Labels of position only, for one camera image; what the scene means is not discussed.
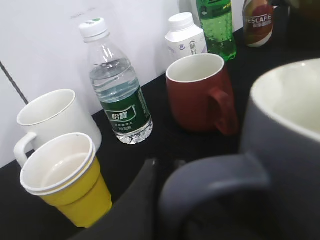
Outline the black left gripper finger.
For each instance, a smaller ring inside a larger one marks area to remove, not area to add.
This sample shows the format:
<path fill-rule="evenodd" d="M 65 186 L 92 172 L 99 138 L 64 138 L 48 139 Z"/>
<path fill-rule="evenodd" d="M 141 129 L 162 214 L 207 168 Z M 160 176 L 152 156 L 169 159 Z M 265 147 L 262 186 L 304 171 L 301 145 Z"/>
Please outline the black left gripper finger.
<path fill-rule="evenodd" d="M 156 185 L 160 162 L 147 159 L 111 210 L 74 240 L 179 240 L 183 190 L 169 180 L 160 196 Z"/>

